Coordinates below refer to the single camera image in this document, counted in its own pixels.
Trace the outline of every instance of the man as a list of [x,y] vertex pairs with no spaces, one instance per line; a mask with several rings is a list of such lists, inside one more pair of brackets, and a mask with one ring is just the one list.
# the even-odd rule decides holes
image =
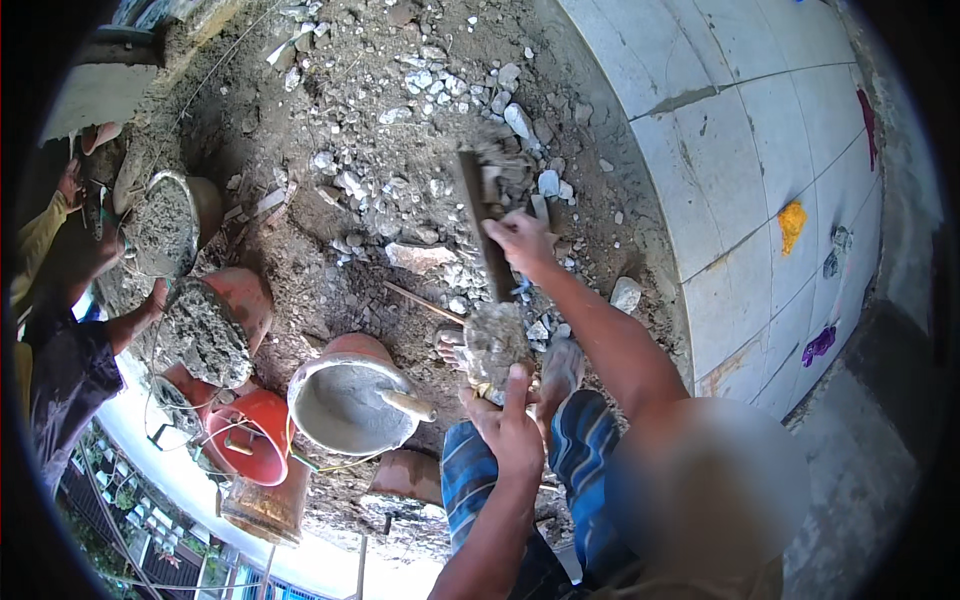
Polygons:
[[123,387],[113,357],[160,318],[167,294],[166,282],[158,279],[153,293],[132,312],[106,322],[77,323],[73,305],[119,258],[118,232],[106,225],[90,260],[60,257],[76,268],[57,284],[34,290],[32,305],[23,306],[60,226],[83,206],[82,190],[80,162],[74,158],[46,210],[17,234],[20,269],[11,288],[11,309],[20,309],[18,318],[26,314],[23,340],[15,344],[13,355],[21,405],[29,418],[41,476],[51,492],[93,414]]
[[[483,227],[513,267],[556,302],[583,351],[571,341],[551,347],[539,396],[528,393],[530,375],[514,365],[502,411],[470,388],[461,390],[470,421],[447,432],[441,463],[453,557],[430,597],[779,597],[779,560],[744,577],[705,581],[647,567],[621,539],[604,501],[620,438],[604,398],[578,391],[584,352],[637,435],[633,440],[656,444],[669,438],[672,407],[690,394],[643,325],[557,264],[539,221],[514,213]],[[444,359],[453,355],[449,344],[438,349]],[[528,402],[535,404],[534,420],[525,413]],[[544,445],[575,523],[574,546],[584,571],[576,588],[533,528]]]

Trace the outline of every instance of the dirt ground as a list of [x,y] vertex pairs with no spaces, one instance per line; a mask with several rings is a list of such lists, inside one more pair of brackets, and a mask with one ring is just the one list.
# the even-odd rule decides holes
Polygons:
[[[545,124],[553,134],[536,156],[540,169],[552,158],[563,158],[563,179],[575,191],[575,204],[550,203],[552,229],[561,235],[561,245],[571,248],[569,270],[605,297],[619,276],[639,282],[643,298],[633,314],[686,377],[685,324],[655,193],[609,85],[552,0],[433,0],[423,5],[399,0],[393,7],[390,0],[324,3],[308,20],[328,23],[330,31],[309,47],[301,42],[305,51],[281,57],[282,68],[266,58],[300,24],[277,12],[257,24],[273,4],[243,5],[192,59],[172,93],[145,101],[133,126],[105,148],[96,173],[112,184],[126,149],[131,156],[143,156],[141,180],[158,169],[177,169],[211,179],[223,193],[226,209],[243,206],[244,217],[225,222],[201,251],[191,275],[242,265],[268,282],[275,316],[254,357],[256,375],[267,388],[285,396],[295,369],[315,357],[325,342],[351,331],[368,333],[387,347],[396,365],[416,382],[420,397],[439,412],[437,421],[421,423],[404,447],[440,456],[445,430],[465,417],[456,397],[462,376],[432,349],[432,334],[444,321],[382,282],[392,281],[443,306],[458,296],[467,297],[470,305],[480,291],[451,288],[450,280],[463,281],[456,276],[444,280],[442,268],[417,276],[391,267],[383,249],[391,241],[423,243],[421,233],[429,228],[440,244],[473,250],[456,151],[470,142],[489,114],[483,112],[489,110],[486,99],[502,87],[487,86],[496,79],[490,77],[492,69],[510,62],[520,69],[513,102],[532,119],[543,120],[539,132]],[[388,16],[396,19],[403,7],[408,14],[392,26]],[[410,22],[401,25],[408,17]],[[178,27],[167,34],[168,53],[176,52],[182,35]],[[468,91],[447,104],[435,98],[429,103],[432,113],[424,114],[429,90],[412,95],[404,77],[418,68],[397,59],[417,55],[421,46],[440,48],[446,59],[436,61],[445,71],[484,91],[472,97]],[[300,82],[287,91],[295,66]],[[439,73],[431,76],[436,80]],[[579,123],[578,103],[593,108]],[[391,108],[409,108],[411,114],[382,124],[380,116]],[[313,157],[320,152],[331,152],[337,166],[318,169]],[[603,171],[601,158],[612,164],[612,172]],[[336,204],[322,199],[319,186],[335,186],[333,176],[344,171],[368,184],[370,196],[364,202],[347,196]],[[272,225],[264,223],[271,211],[253,217],[256,203],[287,180],[299,187],[286,212]],[[390,192],[384,191],[385,184]],[[359,235],[361,242],[344,262],[342,250],[331,244],[350,234]],[[464,263],[467,273],[475,272],[470,260],[464,258]],[[117,314],[138,304],[151,282],[117,267],[99,284],[108,312]],[[521,312],[528,324],[549,315],[554,331],[563,322],[536,290]],[[151,329],[132,351],[147,360],[155,338]],[[169,365],[163,336],[156,346],[154,360],[148,362],[162,371]],[[592,372],[587,385],[602,390]],[[297,444],[321,465],[349,462],[303,436]],[[356,547],[357,532],[370,534],[371,550],[392,559],[442,560],[449,548],[443,512],[365,494],[375,464],[315,474],[304,528],[345,548]],[[551,473],[547,479],[555,481]],[[388,516],[392,525],[384,535]],[[537,516],[552,545],[570,542],[562,492],[541,491]]]

